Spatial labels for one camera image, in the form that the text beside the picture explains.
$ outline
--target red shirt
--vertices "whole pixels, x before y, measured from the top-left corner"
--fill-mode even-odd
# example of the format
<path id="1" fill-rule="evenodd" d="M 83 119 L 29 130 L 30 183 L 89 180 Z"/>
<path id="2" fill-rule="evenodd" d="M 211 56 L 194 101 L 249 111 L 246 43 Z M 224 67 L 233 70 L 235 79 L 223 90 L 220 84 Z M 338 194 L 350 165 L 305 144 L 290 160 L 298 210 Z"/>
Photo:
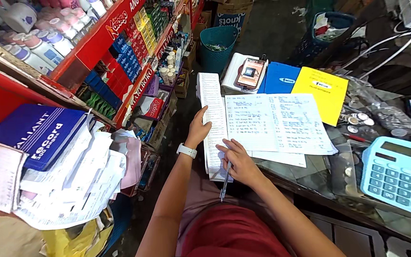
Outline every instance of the red shirt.
<path id="1" fill-rule="evenodd" d="M 203 213 L 183 243 L 182 256 L 289 257 L 269 227 L 246 208 L 220 204 Z"/>

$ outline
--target white wristwatch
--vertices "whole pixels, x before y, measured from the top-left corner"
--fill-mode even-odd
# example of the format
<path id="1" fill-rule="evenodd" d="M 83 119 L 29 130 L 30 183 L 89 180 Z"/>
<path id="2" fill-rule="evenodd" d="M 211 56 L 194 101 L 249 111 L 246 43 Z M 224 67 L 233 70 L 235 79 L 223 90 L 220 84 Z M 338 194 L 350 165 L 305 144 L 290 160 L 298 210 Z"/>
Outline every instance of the white wristwatch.
<path id="1" fill-rule="evenodd" d="M 191 148 L 184 146 L 183 143 L 180 143 L 179 148 L 177 149 L 177 154 L 179 153 L 184 153 L 190 156 L 191 158 L 195 159 L 197 151 L 195 149 L 191 149 Z"/>

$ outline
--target light blue calculator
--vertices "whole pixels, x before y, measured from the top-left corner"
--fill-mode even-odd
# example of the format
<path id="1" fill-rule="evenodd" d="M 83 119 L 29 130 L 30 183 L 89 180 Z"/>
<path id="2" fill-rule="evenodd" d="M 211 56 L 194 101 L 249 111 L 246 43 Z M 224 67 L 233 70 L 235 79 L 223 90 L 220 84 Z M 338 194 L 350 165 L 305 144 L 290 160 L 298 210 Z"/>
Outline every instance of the light blue calculator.
<path id="1" fill-rule="evenodd" d="M 411 212 L 411 142 L 378 137 L 362 153 L 361 191 Z"/>

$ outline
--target concrete floor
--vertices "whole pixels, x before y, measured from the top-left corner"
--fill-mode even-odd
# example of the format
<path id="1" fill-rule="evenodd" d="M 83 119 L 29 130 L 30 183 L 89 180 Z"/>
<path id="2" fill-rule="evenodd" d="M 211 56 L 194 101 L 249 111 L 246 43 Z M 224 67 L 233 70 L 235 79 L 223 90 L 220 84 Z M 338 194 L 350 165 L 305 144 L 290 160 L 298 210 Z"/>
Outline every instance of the concrete floor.
<path id="1" fill-rule="evenodd" d="M 296 6 L 304 7 L 305 2 L 256 0 L 250 13 L 247 29 L 242 40 L 234 46 L 233 52 L 253 56 L 266 54 L 270 61 L 283 62 L 305 33 L 303 17 L 299 17 L 299 13 L 292 14 Z M 132 257 L 136 254 L 161 188 L 174 166 L 177 147 L 179 143 L 185 142 L 190 122 L 201 108 L 201 103 L 196 97 L 196 76 L 200 70 L 201 67 L 195 64 L 194 71 L 190 74 L 187 97 L 177 102 L 177 112 L 171 118 L 165 132 L 166 138 L 161 147 L 162 158 L 151 190 L 141 194 L 142 198 L 134 199 L 131 225 L 105 254 L 105 257 L 111 257 L 114 251 L 118 251 L 118 256 L 124 257 Z M 197 158 L 203 163 L 202 156 L 204 156 L 203 148 L 199 145 Z"/>

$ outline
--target teal plastic basket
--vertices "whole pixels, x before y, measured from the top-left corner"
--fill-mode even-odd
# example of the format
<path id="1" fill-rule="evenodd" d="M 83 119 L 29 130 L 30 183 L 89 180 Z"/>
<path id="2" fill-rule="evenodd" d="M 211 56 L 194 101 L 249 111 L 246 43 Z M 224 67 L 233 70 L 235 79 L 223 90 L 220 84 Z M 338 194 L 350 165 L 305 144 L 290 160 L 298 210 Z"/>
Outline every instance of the teal plastic basket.
<path id="1" fill-rule="evenodd" d="M 201 66 L 204 72 L 221 74 L 225 68 L 232 47 L 236 43 L 239 31 L 234 26 L 218 26 L 205 29 L 199 35 L 201 39 Z M 209 49 L 206 44 L 227 47 L 223 51 Z"/>

